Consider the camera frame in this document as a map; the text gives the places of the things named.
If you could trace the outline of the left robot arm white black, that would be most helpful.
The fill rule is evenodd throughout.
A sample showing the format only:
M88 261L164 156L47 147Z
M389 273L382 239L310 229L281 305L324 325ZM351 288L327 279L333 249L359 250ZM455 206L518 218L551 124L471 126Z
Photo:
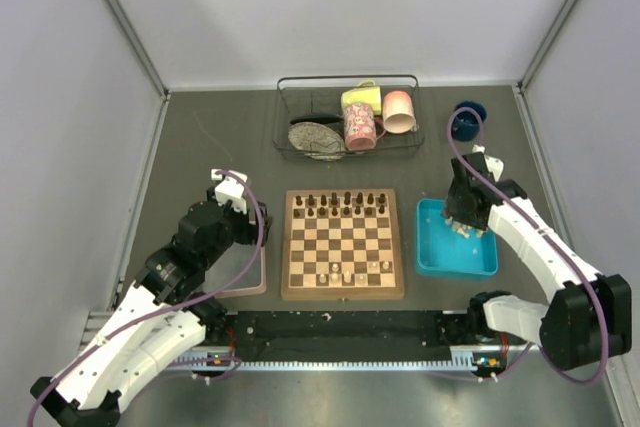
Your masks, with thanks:
M168 244L145 261L122 302L68 367L39 378L34 406L60 426L114 426L137 394L181 354L226 334L226 310L200 287L232 246L253 247L257 259L271 224L210 197L192 205Z

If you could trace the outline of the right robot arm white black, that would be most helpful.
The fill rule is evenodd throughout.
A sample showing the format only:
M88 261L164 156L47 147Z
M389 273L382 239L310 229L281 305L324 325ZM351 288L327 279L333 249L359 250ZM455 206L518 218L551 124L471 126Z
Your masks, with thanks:
M568 371L628 353L632 347L632 290L619 274L605 275L581 259L546 224L521 186L500 174L502 162L481 148L451 161L453 178L443 216L454 229L493 233L528 268L545 303L506 291L469 302L466 327L487 343L500 333L537 345Z

